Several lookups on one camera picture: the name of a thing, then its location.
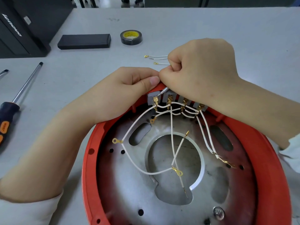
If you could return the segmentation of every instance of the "red plastic rim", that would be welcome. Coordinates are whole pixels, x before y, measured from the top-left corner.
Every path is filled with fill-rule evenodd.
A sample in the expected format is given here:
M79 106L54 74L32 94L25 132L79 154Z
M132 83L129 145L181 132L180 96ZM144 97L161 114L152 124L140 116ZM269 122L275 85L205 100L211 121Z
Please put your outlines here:
M160 83L150 92L162 90L163 88L165 86ZM135 107L146 102L146 95L144 95L129 110L135 110ZM218 120L222 120L231 129L242 143L251 160L258 188L255 224L290 225L292 209L287 180L281 163L266 136L256 129L226 117L211 108L208 108L208 111L215 115ZM85 149L82 167L82 194L90 225L99 223L110 225L98 193L96 162L99 146L105 134L120 117L97 124Z

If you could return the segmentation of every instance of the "yellow tape core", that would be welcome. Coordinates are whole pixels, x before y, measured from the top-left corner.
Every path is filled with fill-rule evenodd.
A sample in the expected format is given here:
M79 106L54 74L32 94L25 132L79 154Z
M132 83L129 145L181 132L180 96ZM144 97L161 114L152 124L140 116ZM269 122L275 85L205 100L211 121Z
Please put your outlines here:
M137 31L126 31L123 33L123 37L125 37L126 39L135 39L139 36L140 34Z

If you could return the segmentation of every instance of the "white sticker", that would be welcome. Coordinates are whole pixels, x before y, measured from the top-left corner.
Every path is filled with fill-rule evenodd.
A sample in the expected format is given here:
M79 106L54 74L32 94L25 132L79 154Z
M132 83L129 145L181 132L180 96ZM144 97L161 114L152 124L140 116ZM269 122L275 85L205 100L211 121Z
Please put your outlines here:
M25 16L25 17L24 17L24 20L26 21L26 23L27 23L28 25L31 24L31 20L29 19L28 16Z

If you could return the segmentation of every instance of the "metal screw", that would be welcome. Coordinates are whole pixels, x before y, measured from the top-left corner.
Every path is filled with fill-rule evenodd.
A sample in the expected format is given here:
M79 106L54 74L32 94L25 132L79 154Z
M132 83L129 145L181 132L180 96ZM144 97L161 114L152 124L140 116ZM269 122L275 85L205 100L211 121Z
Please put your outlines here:
M223 220L225 216L225 212L221 207L214 207L214 216L217 220Z

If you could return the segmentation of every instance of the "lenovo logo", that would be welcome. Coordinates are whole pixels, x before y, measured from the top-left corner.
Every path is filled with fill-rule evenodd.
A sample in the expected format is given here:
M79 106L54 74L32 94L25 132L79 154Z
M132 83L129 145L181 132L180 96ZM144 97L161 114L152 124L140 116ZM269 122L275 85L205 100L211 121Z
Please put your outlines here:
M2 13L2 15L4 16L4 18L7 20L7 22L12 26L12 28L16 31L16 33L19 35L19 36L22 36L21 33L16 29L16 27L13 25L13 23L9 20L8 16L7 15L4 15Z

